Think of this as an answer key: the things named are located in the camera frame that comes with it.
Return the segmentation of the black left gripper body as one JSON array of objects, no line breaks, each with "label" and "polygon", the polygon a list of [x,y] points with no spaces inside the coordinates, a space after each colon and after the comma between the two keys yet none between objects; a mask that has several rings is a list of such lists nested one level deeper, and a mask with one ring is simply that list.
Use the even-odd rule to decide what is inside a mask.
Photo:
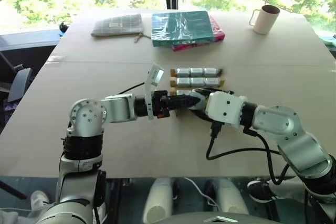
[{"label": "black left gripper body", "polygon": [[170,117],[170,98],[166,90],[154,91],[152,96],[153,115],[157,118]]}]

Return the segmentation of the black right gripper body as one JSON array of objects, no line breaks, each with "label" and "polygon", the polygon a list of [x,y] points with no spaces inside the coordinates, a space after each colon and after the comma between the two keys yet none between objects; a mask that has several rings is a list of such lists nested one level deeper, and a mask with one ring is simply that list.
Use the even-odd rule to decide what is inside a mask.
[{"label": "black right gripper body", "polygon": [[211,94],[200,94],[193,90],[189,95],[201,99],[197,106],[204,106],[207,118],[206,121],[221,123],[235,122],[235,98],[230,91],[219,90]]}]

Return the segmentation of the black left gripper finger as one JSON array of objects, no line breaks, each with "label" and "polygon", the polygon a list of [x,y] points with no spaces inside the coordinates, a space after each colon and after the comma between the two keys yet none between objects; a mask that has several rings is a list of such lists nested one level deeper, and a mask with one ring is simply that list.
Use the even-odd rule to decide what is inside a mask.
[{"label": "black left gripper finger", "polygon": [[185,94],[168,96],[168,100],[172,103],[199,103],[201,101],[198,97]]},{"label": "black left gripper finger", "polygon": [[167,103],[163,105],[167,110],[191,109],[197,106],[197,103]]}]

